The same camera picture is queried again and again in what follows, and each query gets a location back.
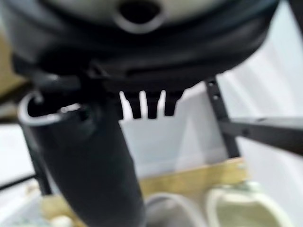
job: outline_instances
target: wooden surface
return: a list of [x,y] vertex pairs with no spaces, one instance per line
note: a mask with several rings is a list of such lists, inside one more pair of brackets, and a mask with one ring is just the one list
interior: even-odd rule
[[157,192],[191,196],[205,192],[215,185],[240,183],[248,177],[243,159],[235,158],[217,165],[143,179],[140,186],[144,196]]
[[[140,185],[145,197],[157,192],[179,193],[201,205],[208,189],[220,184],[240,183],[247,178],[243,160],[237,158],[218,165],[142,179]],[[44,197],[41,210],[47,220],[65,215],[73,220],[75,227],[85,227],[61,196]]]

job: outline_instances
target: black tube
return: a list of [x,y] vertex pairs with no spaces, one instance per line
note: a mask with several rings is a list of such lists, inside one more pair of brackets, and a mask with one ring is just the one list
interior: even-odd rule
[[23,182],[28,181],[30,179],[33,179],[35,177],[36,177],[36,175],[30,175],[30,176],[23,177],[21,179],[6,183],[4,185],[0,185],[0,191],[8,189],[8,188],[13,187],[13,186],[16,186],[17,184],[23,183]]
[[52,114],[33,95],[19,107],[29,146],[89,227],[143,227],[145,212],[118,117],[110,103],[74,104]]

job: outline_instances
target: black plastic part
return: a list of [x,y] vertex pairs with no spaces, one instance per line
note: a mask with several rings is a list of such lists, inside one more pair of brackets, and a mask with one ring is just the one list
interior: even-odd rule
[[[219,84],[216,76],[209,78],[205,81],[207,87],[207,94],[214,110],[214,114],[218,121],[228,118],[228,113],[220,92]],[[222,138],[228,152],[229,158],[239,157],[240,152],[233,136],[222,133]]]
[[141,118],[140,92],[124,92],[126,99],[132,108],[133,118]]
[[10,188],[10,187],[13,187],[13,186],[15,186],[15,185],[17,185],[17,184],[20,184],[20,183],[23,183],[23,182],[28,181],[28,180],[30,180],[30,179],[33,179],[33,178],[35,178],[35,177],[36,177],[36,175],[30,175],[30,176],[23,177],[23,178],[21,178],[21,179],[17,179],[17,180],[15,180],[15,181],[6,183],[6,184],[4,184],[4,185],[0,185],[0,192],[3,191],[3,190],[5,190],[5,189],[8,189],[8,188]]
[[158,111],[158,102],[161,92],[145,92],[147,100],[148,118],[156,119]]
[[166,92],[165,98],[165,116],[173,116],[175,114],[177,101],[182,97],[184,91]]
[[302,118],[239,118],[220,120],[221,131],[245,137],[303,156]]
[[26,96],[22,129],[76,214],[90,227],[144,227],[142,195],[114,105],[92,102],[53,118],[38,110],[33,95]]
[[123,115],[123,108],[122,108],[120,94],[119,93],[109,93],[108,96],[113,100],[113,103],[115,104],[119,120],[123,120],[124,115]]
[[91,59],[127,71],[156,70],[229,58],[229,70],[263,43],[278,0],[238,0],[192,23],[146,35],[96,26],[61,15],[36,0],[1,0],[14,52],[45,71],[73,74]]

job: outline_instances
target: metal rod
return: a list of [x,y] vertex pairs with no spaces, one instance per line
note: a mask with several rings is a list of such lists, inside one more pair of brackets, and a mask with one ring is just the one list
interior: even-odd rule
[[[222,94],[220,92],[216,76],[207,79],[205,83],[207,87],[208,97],[214,110],[216,119],[219,121],[221,119],[228,118],[227,110],[222,98]],[[222,139],[225,143],[229,158],[239,157],[240,153],[235,138],[230,135],[222,134]]]
[[42,162],[42,158],[39,157],[39,155],[30,148],[27,140],[26,140],[26,144],[27,144],[29,155],[32,160],[34,170],[36,172],[36,180],[38,181],[41,194],[42,195],[53,194],[48,177],[47,177],[45,165]]
[[303,119],[232,119],[221,120],[225,135],[241,136],[303,156]]
[[36,175],[30,175],[30,176],[27,176],[27,177],[24,177],[24,178],[21,178],[21,179],[18,179],[18,180],[6,183],[4,185],[0,185],[0,191],[5,190],[7,188],[10,188],[12,186],[15,186],[17,184],[23,183],[23,182],[28,181],[30,179],[33,179],[35,177],[36,177]]

